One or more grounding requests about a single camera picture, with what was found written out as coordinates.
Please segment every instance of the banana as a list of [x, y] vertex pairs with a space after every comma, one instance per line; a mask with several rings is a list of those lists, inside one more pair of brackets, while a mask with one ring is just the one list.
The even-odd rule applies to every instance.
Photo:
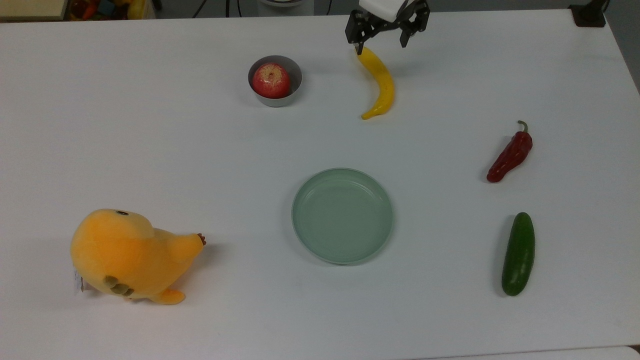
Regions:
[[362, 120], [367, 120], [389, 111], [394, 103], [396, 90], [394, 88], [394, 80], [391, 74], [389, 74], [389, 70], [387, 70], [385, 64], [383, 64], [371, 50], [363, 47], [362, 54], [358, 55], [358, 60], [360, 60], [362, 65], [373, 75], [373, 78], [380, 88], [376, 103], [369, 111], [362, 114]]

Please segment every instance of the red apple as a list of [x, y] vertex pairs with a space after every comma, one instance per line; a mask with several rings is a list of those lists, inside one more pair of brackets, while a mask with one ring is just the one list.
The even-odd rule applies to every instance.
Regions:
[[280, 99], [289, 95], [289, 74], [276, 63], [266, 63], [253, 75], [252, 86], [259, 95], [269, 99]]

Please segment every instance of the metal bowl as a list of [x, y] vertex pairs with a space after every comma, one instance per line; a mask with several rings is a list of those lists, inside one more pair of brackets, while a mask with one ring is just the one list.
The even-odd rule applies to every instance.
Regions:
[[[255, 74], [255, 72], [258, 70], [259, 67], [263, 66], [266, 63], [276, 63], [282, 66], [287, 71], [287, 73], [289, 74], [289, 79], [291, 80], [289, 95], [285, 97], [281, 97], [279, 99], [270, 99], [268, 97], [261, 96], [257, 92], [255, 92], [255, 89], [253, 89], [253, 85], [252, 85], [253, 75]], [[280, 56], [280, 55], [265, 56], [262, 59], [256, 61], [251, 66], [251, 68], [249, 69], [248, 80], [249, 80], [249, 86], [253, 90], [253, 93], [258, 98], [258, 100], [260, 100], [262, 104], [265, 104], [266, 106], [270, 106], [272, 108], [279, 108], [281, 106], [289, 105], [295, 99], [296, 92], [298, 91], [298, 89], [300, 88], [300, 85], [302, 84], [302, 70], [300, 70], [300, 67], [295, 61], [289, 59], [286, 56]]]

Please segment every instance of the yellow plush toy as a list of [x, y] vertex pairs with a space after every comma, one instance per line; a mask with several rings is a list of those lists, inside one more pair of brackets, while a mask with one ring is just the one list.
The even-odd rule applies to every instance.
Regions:
[[184, 294], [169, 285], [206, 243], [202, 234], [177, 236], [153, 228], [142, 215], [102, 209], [77, 228], [71, 259], [83, 280], [103, 293], [173, 305]]

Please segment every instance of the green cucumber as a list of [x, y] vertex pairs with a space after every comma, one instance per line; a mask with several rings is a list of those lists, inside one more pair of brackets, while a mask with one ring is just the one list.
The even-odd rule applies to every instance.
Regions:
[[536, 250], [533, 223], [527, 213], [516, 215], [511, 227], [507, 254], [502, 268], [502, 289], [509, 296], [516, 296], [527, 285]]

